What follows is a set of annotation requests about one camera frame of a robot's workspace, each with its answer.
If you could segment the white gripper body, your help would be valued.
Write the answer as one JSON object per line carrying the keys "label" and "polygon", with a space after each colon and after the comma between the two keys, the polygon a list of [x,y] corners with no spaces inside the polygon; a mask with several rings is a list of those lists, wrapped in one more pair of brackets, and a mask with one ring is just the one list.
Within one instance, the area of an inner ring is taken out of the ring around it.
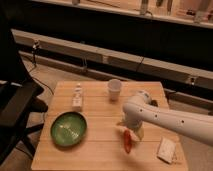
{"label": "white gripper body", "polygon": [[[117,126],[127,127],[123,121],[118,122],[116,125]],[[144,129],[143,129],[143,126],[142,126],[142,122],[140,122],[138,125],[136,125],[135,128],[133,128],[133,129],[129,128],[129,129],[133,131],[133,133],[137,136],[137,138],[140,141],[143,139],[143,137],[144,137]]]}

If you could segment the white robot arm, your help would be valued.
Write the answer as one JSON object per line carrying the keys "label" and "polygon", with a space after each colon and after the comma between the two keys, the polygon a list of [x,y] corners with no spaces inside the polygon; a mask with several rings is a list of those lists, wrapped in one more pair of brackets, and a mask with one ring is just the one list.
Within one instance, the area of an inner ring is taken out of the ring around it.
{"label": "white robot arm", "polygon": [[213,116],[152,106],[144,90],[129,97],[122,109],[124,116],[118,125],[129,128],[139,139],[142,123],[148,122],[213,146]]}

